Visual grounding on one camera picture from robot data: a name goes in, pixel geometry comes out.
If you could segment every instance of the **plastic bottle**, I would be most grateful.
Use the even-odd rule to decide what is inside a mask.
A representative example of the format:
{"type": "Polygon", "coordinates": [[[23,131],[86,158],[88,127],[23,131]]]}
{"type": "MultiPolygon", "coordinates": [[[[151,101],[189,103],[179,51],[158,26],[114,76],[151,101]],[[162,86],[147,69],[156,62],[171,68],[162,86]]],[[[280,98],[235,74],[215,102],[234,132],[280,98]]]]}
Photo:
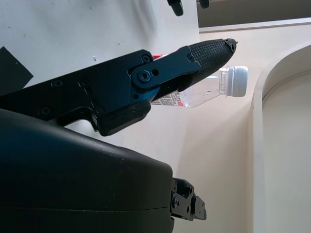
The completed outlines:
{"type": "Polygon", "coordinates": [[[197,107],[219,95],[243,97],[246,93],[247,78],[247,67],[221,68],[185,91],[170,93],[152,104],[197,107]]]}

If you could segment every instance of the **metal bracket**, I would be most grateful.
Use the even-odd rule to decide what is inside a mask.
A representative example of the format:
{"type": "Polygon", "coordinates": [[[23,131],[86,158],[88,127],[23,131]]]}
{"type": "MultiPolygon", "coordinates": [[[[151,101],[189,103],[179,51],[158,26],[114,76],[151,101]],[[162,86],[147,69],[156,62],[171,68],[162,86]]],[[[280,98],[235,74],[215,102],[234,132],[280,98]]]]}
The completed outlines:
{"type": "Polygon", "coordinates": [[[172,216],[193,221],[206,220],[205,203],[195,195],[194,187],[186,180],[173,178],[171,188],[172,216]]]}

